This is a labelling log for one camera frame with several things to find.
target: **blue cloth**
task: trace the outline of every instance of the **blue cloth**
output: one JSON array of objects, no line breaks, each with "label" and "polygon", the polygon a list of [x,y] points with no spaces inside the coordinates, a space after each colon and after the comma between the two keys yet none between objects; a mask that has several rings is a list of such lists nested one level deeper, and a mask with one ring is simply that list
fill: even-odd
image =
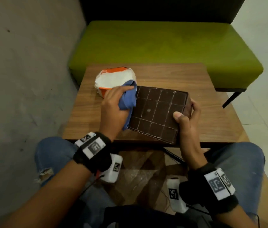
[{"label": "blue cloth", "polygon": [[[35,153],[37,172],[41,173],[48,168],[53,170],[53,175],[45,180],[41,186],[47,184],[72,159],[76,151],[75,144],[60,137],[49,137],[40,141]],[[235,187],[235,195],[244,211],[247,214],[256,214],[265,163],[261,148],[250,142],[233,143],[217,151],[206,153],[206,158],[216,167],[223,169]],[[86,187],[93,181],[93,179],[90,179]],[[115,206],[104,188],[97,186],[97,184],[92,185],[79,200],[85,203],[85,207],[78,220],[73,221],[75,226],[70,225],[68,227],[98,228],[103,221],[104,209]],[[192,209],[184,214],[192,220],[200,215],[207,216]]]},{"label": "blue cloth", "polygon": [[121,96],[120,100],[119,100],[119,109],[121,110],[126,110],[126,109],[130,109],[127,121],[125,122],[122,130],[127,129],[127,126],[129,124],[130,121],[130,117],[132,115],[132,111],[133,111],[133,107],[136,106],[136,90],[137,90],[137,84],[134,80],[129,80],[127,81],[125,84],[123,84],[122,86],[134,86],[134,89],[132,90],[128,90],[126,92],[123,93],[123,95]]}]

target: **white label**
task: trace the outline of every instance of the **white label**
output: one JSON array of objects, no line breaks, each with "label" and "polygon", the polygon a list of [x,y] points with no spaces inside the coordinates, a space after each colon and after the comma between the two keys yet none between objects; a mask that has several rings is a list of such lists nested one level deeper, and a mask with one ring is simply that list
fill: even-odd
[{"label": "white label", "polygon": [[85,147],[83,149],[83,153],[91,159],[94,157],[95,154],[97,154],[100,150],[102,150],[105,147],[105,143],[101,140],[101,138],[97,138],[95,141],[93,141],[89,146]]},{"label": "white label", "polygon": [[90,140],[91,138],[95,137],[96,134],[93,132],[88,133],[86,136],[84,136],[83,138],[81,138],[80,140],[77,140],[75,142],[75,145],[78,147],[81,147],[83,144],[85,144],[88,140]]},{"label": "white label", "polygon": [[231,195],[234,195],[235,192],[235,188],[234,186],[231,184],[231,182],[229,181],[229,179],[227,178],[226,174],[222,171],[221,168],[218,168],[216,170],[216,172],[218,173],[218,175],[220,176],[223,184],[225,185],[225,187],[228,189],[229,193]]},{"label": "white label", "polygon": [[205,178],[208,181],[208,184],[214,192],[217,200],[222,200],[230,196],[229,191],[223,184],[222,180],[220,179],[220,176],[216,171],[206,174]]}]

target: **ripped jeans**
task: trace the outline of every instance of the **ripped jeans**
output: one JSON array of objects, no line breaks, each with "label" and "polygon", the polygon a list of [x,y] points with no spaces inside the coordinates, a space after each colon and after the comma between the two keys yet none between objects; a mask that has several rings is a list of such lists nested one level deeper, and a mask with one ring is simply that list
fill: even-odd
[{"label": "ripped jeans", "polygon": [[[77,148],[60,137],[49,137],[40,141],[35,153],[37,171],[52,170],[52,175],[41,183],[44,186],[72,158]],[[260,147],[251,142],[239,142],[205,154],[207,160],[223,169],[236,189],[235,195],[246,213],[257,213],[265,158]],[[92,177],[86,184],[93,182]],[[104,209],[115,206],[102,187],[91,186],[79,200],[84,203],[83,210],[72,225],[68,227],[99,227],[103,221]],[[200,216],[201,213],[189,209],[184,216]]]}]

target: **white sensor device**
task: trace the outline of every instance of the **white sensor device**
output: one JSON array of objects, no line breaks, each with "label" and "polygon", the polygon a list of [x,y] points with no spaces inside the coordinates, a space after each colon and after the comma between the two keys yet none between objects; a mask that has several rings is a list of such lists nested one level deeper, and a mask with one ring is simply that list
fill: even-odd
[{"label": "white sensor device", "polygon": [[181,181],[178,177],[173,177],[167,180],[167,187],[169,192],[169,201],[174,212],[185,213],[189,208],[179,195],[179,184]]},{"label": "white sensor device", "polygon": [[104,180],[109,183],[114,183],[118,179],[119,171],[122,164],[122,157],[118,154],[112,153],[110,153],[110,155],[112,159],[112,164],[109,169],[102,172],[100,175],[104,175],[101,180]]}]

